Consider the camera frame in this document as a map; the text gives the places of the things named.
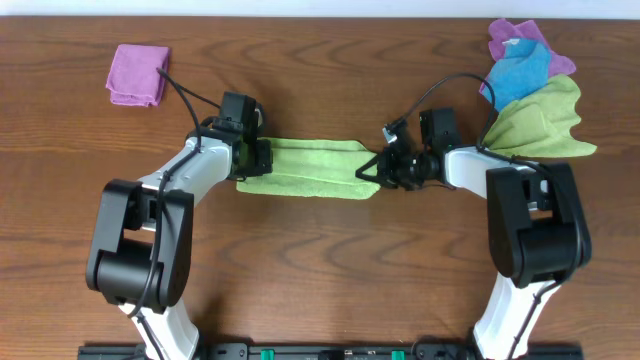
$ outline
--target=purple cloth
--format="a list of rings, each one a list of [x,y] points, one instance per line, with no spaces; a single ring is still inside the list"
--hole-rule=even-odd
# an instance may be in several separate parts
[[[493,60],[498,61],[504,57],[505,47],[503,42],[512,38],[525,38],[537,40],[551,49],[535,21],[529,20],[518,25],[513,25],[506,19],[498,19],[489,25],[489,34],[493,40],[489,41],[489,51]],[[576,65],[566,56],[558,55],[551,51],[551,64],[549,65],[549,77],[558,74],[571,75],[576,71]]]
[[[116,105],[158,106],[164,79],[156,68],[167,70],[169,48],[160,46],[118,46],[107,77],[111,102]]]

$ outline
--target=lime green towel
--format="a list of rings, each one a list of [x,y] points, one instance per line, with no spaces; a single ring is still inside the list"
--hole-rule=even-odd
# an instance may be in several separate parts
[[[580,88],[566,75],[557,75],[535,93],[512,101],[498,116],[484,144],[498,154],[528,157],[591,155],[596,146],[571,137],[580,123],[575,105]]]
[[[357,141],[273,139],[273,172],[238,182],[240,192],[368,199],[380,185],[355,177],[375,156]],[[375,168],[369,169],[375,175]]]

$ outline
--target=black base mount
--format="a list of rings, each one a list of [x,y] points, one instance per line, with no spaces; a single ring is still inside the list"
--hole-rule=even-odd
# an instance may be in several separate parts
[[[144,354],[144,345],[83,346],[78,360],[122,360]],[[200,346],[193,360],[480,360],[473,345],[455,342],[414,346],[250,346],[227,343]],[[583,360],[579,346],[529,346],[526,360]]]

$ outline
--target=wood grain surface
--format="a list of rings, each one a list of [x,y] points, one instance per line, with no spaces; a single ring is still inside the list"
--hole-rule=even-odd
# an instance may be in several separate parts
[[[115,106],[104,88],[118,44],[169,46],[170,73],[220,99],[264,104],[268,135],[357,139],[445,75],[487,74],[490,20],[0,19],[0,358],[70,359],[85,343],[134,343],[130,321],[87,289],[100,193],[182,148],[191,120],[173,89],[159,107]],[[578,67],[583,121],[599,146],[570,159],[591,263],[551,299],[532,340],[580,342],[588,359],[640,358],[640,23],[540,21]],[[488,104],[458,80],[463,140]],[[202,116],[206,104],[194,103]],[[417,120],[412,124],[417,134]],[[366,201],[214,188],[195,212],[188,311],[208,340],[411,344],[463,338],[495,281],[485,201],[467,191],[380,191]]]

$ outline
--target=white robotic arm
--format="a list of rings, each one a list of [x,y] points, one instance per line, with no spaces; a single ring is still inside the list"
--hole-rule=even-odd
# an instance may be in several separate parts
[[[87,284],[130,315],[150,359],[194,356],[198,330],[181,299],[190,267],[193,208],[225,179],[271,172],[270,144],[257,139],[263,119],[255,100],[225,93],[220,115],[200,124],[200,139],[190,134],[173,159],[137,182],[113,180],[105,187],[87,265]],[[153,268],[152,247],[126,239],[123,230],[156,231],[158,192],[167,172],[171,174],[163,190],[161,266],[150,282],[152,295],[142,300],[145,280]]]
[[[516,164],[488,156],[476,146],[461,145],[453,110],[424,111],[420,125],[423,152],[413,151],[406,122],[399,120],[383,129],[389,146],[356,176],[406,190],[422,189],[426,180],[437,180],[487,199],[489,248],[499,274],[489,305],[473,329],[474,342],[485,359],[522,356],[544,305],[568,277],[576,251],[581,253],[579,266],[591,256],[571,170],[566,164],[545,167],[546,175],[562,184],[565,193],[558,196],[559,189],[534,169],[539,164]],[[377,176],[365,175],[373,165]],[[551,210],[552,216],[533,220],[529,212],[536,210]],[[582,248],[576,250],[580,238]]]

